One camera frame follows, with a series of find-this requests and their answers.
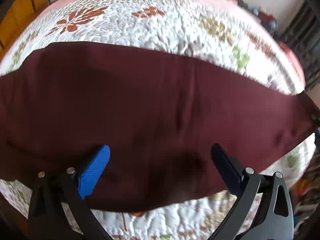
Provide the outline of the maroon pants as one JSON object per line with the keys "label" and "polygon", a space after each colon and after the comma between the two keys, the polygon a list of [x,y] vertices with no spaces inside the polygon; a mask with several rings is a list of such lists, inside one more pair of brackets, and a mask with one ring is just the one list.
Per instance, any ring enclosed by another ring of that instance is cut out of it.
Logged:
{"label": "maroon pants", "polygon": [[260,172],[316,130],[319,108],[186,56],[52,43],[1,77],[1,178],[28,187],[101,145],[110,161],[89,207],[139,212],[223,190],[220,144]]}

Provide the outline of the dark window curtain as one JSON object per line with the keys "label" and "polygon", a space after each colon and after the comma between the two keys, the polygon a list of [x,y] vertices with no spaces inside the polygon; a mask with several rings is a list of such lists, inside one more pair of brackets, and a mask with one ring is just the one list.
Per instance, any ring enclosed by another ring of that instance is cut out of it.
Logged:
{"label": "dark window curtain", "polygon": [[281,35],[303,67],[306,90],[319,84],[319,17],[304,2]]}

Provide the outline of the white floral quilt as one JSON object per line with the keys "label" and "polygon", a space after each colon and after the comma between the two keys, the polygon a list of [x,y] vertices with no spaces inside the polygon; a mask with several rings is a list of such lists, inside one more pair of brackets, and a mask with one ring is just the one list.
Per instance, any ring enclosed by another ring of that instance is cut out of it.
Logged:
{"label": "white floral quilt", "polygon": [[[193,56],[285,94],[304,89],[273,38],[246,12],[224,0],[73,0],[51,5],[1,61],[17,70],[34,50],[53,42],[89,41]],[[235,197],[221,191],[137,217],[95,210],[114,239],[203,239],[222,222]]]}

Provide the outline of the orange wooden wardrobe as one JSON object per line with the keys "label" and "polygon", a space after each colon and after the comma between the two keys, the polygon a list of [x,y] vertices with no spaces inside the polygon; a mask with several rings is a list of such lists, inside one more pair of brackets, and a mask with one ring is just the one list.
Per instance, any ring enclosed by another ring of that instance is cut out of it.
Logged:
{"label": "orange wooden wardrobe", "polygon": [[46,7],[48,0],[1,0],[1,57]]}

